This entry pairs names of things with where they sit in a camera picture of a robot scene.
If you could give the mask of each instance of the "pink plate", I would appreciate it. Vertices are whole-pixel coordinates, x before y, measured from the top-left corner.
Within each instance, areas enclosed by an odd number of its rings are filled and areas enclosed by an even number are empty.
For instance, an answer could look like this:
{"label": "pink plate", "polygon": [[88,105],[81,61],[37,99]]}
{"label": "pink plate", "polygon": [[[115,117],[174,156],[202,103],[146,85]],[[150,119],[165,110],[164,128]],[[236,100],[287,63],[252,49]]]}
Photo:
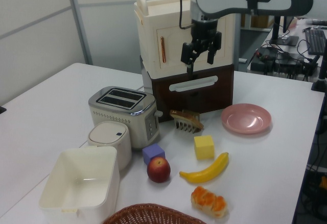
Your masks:
{"label": "pink plate", "polygon": [[262,107],[244,103],[225,108],[221,120],[226,128],[234,132],[255,134],[270,126],[271,115]]}

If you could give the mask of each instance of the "purple cube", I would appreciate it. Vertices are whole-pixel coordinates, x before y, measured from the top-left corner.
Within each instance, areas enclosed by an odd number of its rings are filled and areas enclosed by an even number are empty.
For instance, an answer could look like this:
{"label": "purple cube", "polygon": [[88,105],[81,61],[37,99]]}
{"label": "purple cube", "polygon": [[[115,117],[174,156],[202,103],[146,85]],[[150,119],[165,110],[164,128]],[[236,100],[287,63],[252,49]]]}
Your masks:
{"label": "purple cube", "polygon": [[151,159],[155,157],[165,157],[165,151],[158,145],[158,144],[152,144],[150,146],[145,147],[143,150],[143,160],[146,165],[148,165],[151,161]]}

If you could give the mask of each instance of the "white plastic container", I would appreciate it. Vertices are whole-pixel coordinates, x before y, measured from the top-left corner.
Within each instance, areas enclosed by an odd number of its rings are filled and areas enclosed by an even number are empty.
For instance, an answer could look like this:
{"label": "white plastic container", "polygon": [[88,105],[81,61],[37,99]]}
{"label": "white plastic container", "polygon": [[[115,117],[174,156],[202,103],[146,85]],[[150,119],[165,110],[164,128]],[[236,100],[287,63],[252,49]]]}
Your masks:
{"label": "white plastic container", "polygon": [[128,127],[124,123],[101,122],[88,134],[87,141],[90,145],[116,148],[119,170],[124,169],[132,159],[131,139]]}
{"label": "white plastic container", "polygon": [[114,213],[120,175],[112,146],[62,152],[39,207],[50,224],[100,224]]}

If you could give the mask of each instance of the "oven handle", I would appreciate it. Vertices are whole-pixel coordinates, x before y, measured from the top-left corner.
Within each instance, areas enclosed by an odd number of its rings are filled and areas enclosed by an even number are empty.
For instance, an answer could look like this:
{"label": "oven handle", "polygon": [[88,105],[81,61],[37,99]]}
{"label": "oven handle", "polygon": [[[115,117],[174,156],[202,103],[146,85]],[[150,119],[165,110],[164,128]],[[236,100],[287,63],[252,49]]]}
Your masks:
{"label": "oven handle", "polygon": [[169,86],[170,91],[183,92],[187,90],[193,90],[198,88],[203,88],[207,86],[214,85],[218,81],[217,76],[211,76],[206,78],[201,78],[197,80],[190,80],[186,82],[181,82],[177,84],[172,84]]}

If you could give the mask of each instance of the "toaster slot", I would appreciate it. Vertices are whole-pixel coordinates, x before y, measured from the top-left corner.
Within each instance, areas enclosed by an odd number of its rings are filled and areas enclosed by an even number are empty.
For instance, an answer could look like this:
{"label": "toaster slot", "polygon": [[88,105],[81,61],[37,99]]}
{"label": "toaster slot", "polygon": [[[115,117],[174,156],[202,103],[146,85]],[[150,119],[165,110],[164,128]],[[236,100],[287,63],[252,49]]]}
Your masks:
{"label": "toaster slot", "polygon": [[126,100],[120,100],[120,99],[116,99],[110,96],[105,96],[104,98],[102,98],[100,100],[100,103],[103,104],[108,104],[108,105],[116,105],[116,106],[120,106],[120,107],[124,107],[124,108],[131,108],[134,106],[135,103],[126,101]]}
{"label": "toaster slot", "polygon": [[141,98],[144,97],[144,95],[141,94],[136,94],[136,93],[131,93],[131,92],[125,92],[125,91],[120,91],[120,90],[111,90],[109,92],[110,95],[114,95],[114,96],[119,96],[119,97],[123,97],[123,98],[127,98],[127,99],[131,99],[134,101],[138,101]]}

